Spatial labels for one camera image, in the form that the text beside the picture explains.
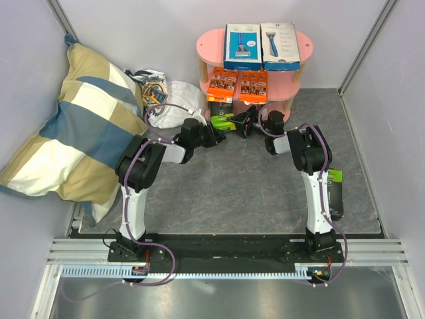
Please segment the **green black razor pack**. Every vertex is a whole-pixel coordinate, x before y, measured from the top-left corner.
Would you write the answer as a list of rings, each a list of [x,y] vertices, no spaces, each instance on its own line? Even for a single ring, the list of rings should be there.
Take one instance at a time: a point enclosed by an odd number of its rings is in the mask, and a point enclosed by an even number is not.
[[[211,124],[219,131],[233,131],[236,125],[228,121],[229,117],[234,116],[232,103],[209,102]]]

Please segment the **orange razor box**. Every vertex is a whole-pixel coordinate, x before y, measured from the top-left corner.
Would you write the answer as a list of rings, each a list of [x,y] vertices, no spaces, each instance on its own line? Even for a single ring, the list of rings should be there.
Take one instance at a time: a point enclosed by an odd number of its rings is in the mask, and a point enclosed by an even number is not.
[[[238,78],[237,70],[215,66],[207,90],[208,102],[231,103]]]
[[[246,104],[265,104],[268,101],[268,73],[242,71],[240,100]]]

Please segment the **white blue razor box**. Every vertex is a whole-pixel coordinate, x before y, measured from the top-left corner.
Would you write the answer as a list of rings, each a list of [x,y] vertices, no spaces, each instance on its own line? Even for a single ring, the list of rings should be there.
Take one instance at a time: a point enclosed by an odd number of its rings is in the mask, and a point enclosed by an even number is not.
[[[266,71],[295,71],[301,67],[293,23],[261,23],[262,62]]]

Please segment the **blue razor box clear front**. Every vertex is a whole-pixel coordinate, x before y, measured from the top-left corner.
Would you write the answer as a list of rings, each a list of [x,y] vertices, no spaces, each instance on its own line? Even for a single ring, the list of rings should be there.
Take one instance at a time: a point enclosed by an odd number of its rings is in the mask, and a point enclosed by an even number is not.
[[[259,71],[262,68],[261,48],[259,24],[227,24],[223,67],[227,70]]]

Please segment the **black green razor box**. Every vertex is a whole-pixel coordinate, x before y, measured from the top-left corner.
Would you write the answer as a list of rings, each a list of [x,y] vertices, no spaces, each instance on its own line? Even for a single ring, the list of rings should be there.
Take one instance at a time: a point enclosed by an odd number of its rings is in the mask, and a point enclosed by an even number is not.
[[[327,184],[332,185],[334,183],[336,184],[342,184],[343,182],[343,172],[341,170],[336,169],[328,169],[328,177],[327,177]]]

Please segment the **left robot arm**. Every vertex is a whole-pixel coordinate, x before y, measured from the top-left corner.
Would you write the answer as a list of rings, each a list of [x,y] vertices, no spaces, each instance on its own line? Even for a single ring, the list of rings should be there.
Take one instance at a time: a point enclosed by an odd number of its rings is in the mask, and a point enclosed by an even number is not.
[[[163,163],[185,164],[197,148],[219,145],[226,136],[210,122],[186,119],[181,131],[172,139],[150,140],[134,136],[115,168],[121,185],[122,224],[117,242],[124,243],[122,252],[131,261],[145,256],[144,236],[147,192],[156,180]]]

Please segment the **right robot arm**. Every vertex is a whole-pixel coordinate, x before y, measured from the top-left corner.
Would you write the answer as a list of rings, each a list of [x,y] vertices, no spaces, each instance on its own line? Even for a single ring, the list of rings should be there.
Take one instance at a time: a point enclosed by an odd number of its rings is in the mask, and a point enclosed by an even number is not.
[[[328,254],[336,245],[331,222],[327,180],[332,153],[318,126],[303,124],[290,131],[284,129],[284,114],[271,111],[265,120],[263,110],[252,106],[247,111],[227,118],[236,131],[247,138],[254,128],[265,135],[269,154],[291,153],[296,169],[301,173],[307,198],[307,226],[305,256],[314,262]]]

